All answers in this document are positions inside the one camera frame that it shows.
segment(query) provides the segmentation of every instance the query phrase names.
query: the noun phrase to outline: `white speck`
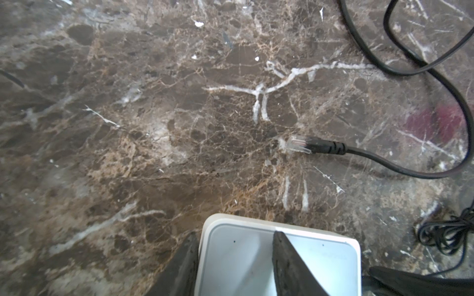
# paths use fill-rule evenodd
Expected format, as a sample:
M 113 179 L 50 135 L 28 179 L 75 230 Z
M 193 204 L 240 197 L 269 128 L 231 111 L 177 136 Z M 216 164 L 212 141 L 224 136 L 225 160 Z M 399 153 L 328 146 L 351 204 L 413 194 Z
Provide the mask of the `white speck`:
M 410 253 L 405 252 L 404 250 L 400 250 L 400 253 L 402 253 L 403 255 L 407 255 L 407 256 L 410 256 L 410 257 L 414 258 Z
M 438 166 L 439 166 L 440 169 L 446 170 L 446 164 L 445 164 L 444 161 L 440 162 Z
M 303 193 L 303 202 L 301 203 L 301 211 L 307 212 L 308 211 L 308 185 L 306 184 L 306 180 L 303 180 L 304 186 L 304 193 Z
M 49 83 L 51 85 L 57 85 L 58 84 L 58 77 L 56 75 L 51 77 L 51 79 L 49 80 Z
M 61 0 L 61 1 L 62 1 L 62 2 L 66 2 L 66 3 L 69 4 L 69 5 L 72 5 L 72 4 L 73 4 L 73 3 L 72 3 L 71 1 L 69 1 L 69 0 Z
M 399 23 L 395 23 L 393 24 L 393 30 L 397 33 L 400 33 L 401 32 L 401 26 Z
M 18 62 L 15 65 L 16 65 L 17 69 L 21 69 L 21 70 L 23 70 L 27 67 L 24 62 Z
M 285 177 L 285 192 L 283 193 L 283 208 L 288 210 L 288 190 L 290 189 L 290 177 Z

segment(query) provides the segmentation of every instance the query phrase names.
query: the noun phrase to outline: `brown marble surface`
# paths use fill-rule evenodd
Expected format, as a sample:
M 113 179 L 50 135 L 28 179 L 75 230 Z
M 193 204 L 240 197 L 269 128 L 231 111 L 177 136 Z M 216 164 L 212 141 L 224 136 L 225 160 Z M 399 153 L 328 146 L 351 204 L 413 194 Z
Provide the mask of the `brown marble surface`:
M 0 68 L 25 84 L 0 78 L 0 295 L 142 295 L 217 212 L 356 238 L 363 272 L 456 262 L 413 226 L 470 203 L 472 166 L 419 180 L 286 149 L 316 135 L 425 171 L 466 152 L 448 92 L 372 67 L 335 0 L 68 2 L 0 3 Z M 388 0 L 347 2 L 371 48 L 411 67 L 383 34 Z M 470 0 L 401 0 L 392 24 L 433 61 L 473 18 Z M 437 67 L 470 103 L 473 58 L 471 41 Z M 472 254 L 448 276 L 472 276 Z

